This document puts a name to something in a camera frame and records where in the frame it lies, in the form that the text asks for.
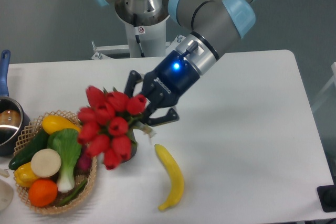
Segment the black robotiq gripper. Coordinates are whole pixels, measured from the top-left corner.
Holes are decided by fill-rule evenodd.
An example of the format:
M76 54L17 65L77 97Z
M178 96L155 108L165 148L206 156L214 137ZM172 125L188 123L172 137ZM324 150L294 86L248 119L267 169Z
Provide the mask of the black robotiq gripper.
M194 67L184 59L184 55L173 50L151 72L145 74L131 70L124 88L127 96L133 96L135 86L143 81L141 94L156 109L168 108L177 104L179 98L200 78ZM148 126L173 123L180 119L174 108L158 118L143 118Z

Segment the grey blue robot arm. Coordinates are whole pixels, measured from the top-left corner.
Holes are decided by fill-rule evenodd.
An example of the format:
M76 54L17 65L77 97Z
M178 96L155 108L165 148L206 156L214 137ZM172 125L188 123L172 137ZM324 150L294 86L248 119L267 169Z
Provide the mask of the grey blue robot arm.
M174 106L227 50L253 27L255 0L96 0L113 4L123 21L131 57L163 57L152 71L131 71L125 93L142 83L149 126L179 119Z

